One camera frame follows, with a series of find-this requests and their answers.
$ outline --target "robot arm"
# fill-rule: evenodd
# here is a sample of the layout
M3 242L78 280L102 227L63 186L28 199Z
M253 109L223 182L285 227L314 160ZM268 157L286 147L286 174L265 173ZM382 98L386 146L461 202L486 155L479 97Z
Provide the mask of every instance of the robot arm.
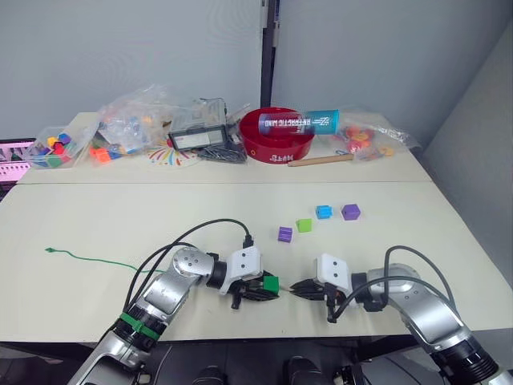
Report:
M322 254L316 265L317 276L292 285L291 291L298 297L325 301L329 322L337 321L349 296L369 312L380 311L387 303L383 301L384 282L362 290L368 282L385 277L383 268L351 274L345 261L328 254ZM420 278L415 270L403 264L390 265L388 275ZM499 369L445 299L431 293L420 282L397 279L391 280L389 285L388 303L401 314L406 328L450 383L513 385L513 378ZM336 305L341 307L337 312Z
M390 276L420 278L415 270L403 264L390 265ZM372 281L382 277L384 269L373 269L363 278ZM362 275L353 274L353 287L361 283ZM367 305L369 302L381 303L384 291L383 283L372 285L358 295L356 301ZM391 281L389 303L401 314L406 328L450 383L513 384L513 378L499 369L449 304L422 284Z
M151 349L185 303L193 285L206 283L227 294L232 284L254 280L263 273L255 246L233 253L226 262L198 249L178 250L168 270L153 279L132 307L119 316L68 385L139 383L140 369ZM264 297L258 300L277 298L265 290L259 293Z

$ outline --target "white table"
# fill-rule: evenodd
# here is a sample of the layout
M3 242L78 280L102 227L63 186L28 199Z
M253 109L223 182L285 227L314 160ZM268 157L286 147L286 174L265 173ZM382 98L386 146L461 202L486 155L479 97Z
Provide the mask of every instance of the white table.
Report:
M346 259L352 271L362 272L382 265L388 247L412 246L446 275L459 312L471 329L513 326L509 285L429 180L415 180L413 175L408 180L402 174L406 180L313 183L309 178L323 173L324 167L314 166L298 168L298 172L303 170L303 182L299 182L303 176L297 174L286 182L269 177L251 184L236 183L230 176L217 183L178 183L176 178L174 182L148 183L133 176L136 181L127 183L123 178L128 174L120 177L112 172L114 181L110 182L107 171L93 176L95 170L79 169L85 170L86 164L65 172L67 176L62 178L57 176L61 170L30 171L0 204L0 290L2 306L8 310L0 318L0 341L96 341L121 312L131 270L47 253L46 247L138 265L183 231L217 217L246 223L263 253L265 268L285 284L311 278L313 261L323 252ZM375 164L376 168L388 167L385 161ZM338 166L342 170L358 165ZM278 171L281 166L270 167L282 172ZM89 177L78 180L73 171ZM397 178L400 174L397 170L388 173ZM314 219L313 232L295 232L290 245L277 242L278 226L293 227L298 218L314 218L317 205L338 209L347 203L361 207L358 221ZM226 224L202 229L188 240L223 258L240 247L242 238L240 229ZM415 257L398 252L394 260L412 265L422 278L442 289L430 268ZM323 303L287 292L271 302L244 301L238 311L231 310L230 303L230 297L221 297L215 290L195 288L162 339L408 334L391 309L377 314L348 309L338 324L332 325L325 320Z

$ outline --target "small colorful pieces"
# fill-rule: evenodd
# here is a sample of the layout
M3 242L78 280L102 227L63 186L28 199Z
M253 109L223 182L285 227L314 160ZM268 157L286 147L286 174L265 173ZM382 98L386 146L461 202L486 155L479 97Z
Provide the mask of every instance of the small colorful pieces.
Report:
M66 149L64 148L64 144L61 142L55 142L54 144L54 155L62 155Z
M107 152L109 153L109 156L112 160L123 156L123 153L121 152L121 146L119 144L111 144L109 147L107 147Z
M333 209L331 206L317 206L315 208L315 214L317 215L317 219L330 219L333 215Z
M105 164L111 161L111 156L106 148L89 148L89 154L99 163Z
M290 243L292 240L292 228L280 227L278 231L278 241Z
M55 167L60 166L63 163L63 160L58 156L48 156L48 159L46 160L46 162L48 163L48 165L50 167L55 168Z
M48 144L49 148L53 148L55 142L58 142L59 139L57 139L55 136L50 136L48 139L46 139L46 144Z
M48 148L48 147L43 147L41 149L39 149L39 155L46 155L48 152L50 152L51 150Z
M312 219L298 219L296 221L297 231L300 233L309 233L312 231Z
M67 144L71 143L71 137L69 135L65 134L64 132L62 134L59 134L58 140L60 143L62 143L65 146Z
M342 208L342 216L346 221L356 221L358 217L360 217L360 214L360 209L356 204L345 205Z
M390 147L380 147L378 151L383 156L392 156L395 153L394 149Z
M268 290L274 294L278 294L280 292L280 279L273 275L265 275L264 290Z
M363 148L370 147L372 138L374 137L374 131L354 125L345 130L345 135L348 139L347 149L354 154Z

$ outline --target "green cube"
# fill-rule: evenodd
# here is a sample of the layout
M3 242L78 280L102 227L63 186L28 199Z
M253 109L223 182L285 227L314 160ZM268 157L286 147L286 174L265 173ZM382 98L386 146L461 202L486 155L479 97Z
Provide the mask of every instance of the green cube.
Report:
M309 233L312 231L312 219L298 219L296 221L297 231L300 233Z
M272 291L274 294L280 292L280 280L273 275L264 276L264 290Z
M56 155L50 155L48 156L48 159L46 159L46 161L48 162L48 164L50 165L50 167L58 167L60 166L63 161L61 160L61 158L59 158L58 156Z

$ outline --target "plastic bag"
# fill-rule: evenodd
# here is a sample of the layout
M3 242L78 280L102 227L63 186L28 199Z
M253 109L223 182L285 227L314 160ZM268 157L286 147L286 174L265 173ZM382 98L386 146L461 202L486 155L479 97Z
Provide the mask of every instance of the plastic bag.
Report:
M156 145L166 136L175 114L198 101L176 96L166 86L151 85L121 96L98 111L97 132L90 154L100 163Z
M420 147L409 134L394 128L385 117L366 111L343 111L339 132L331 136L338 155L353 154L356 161L393 156Z

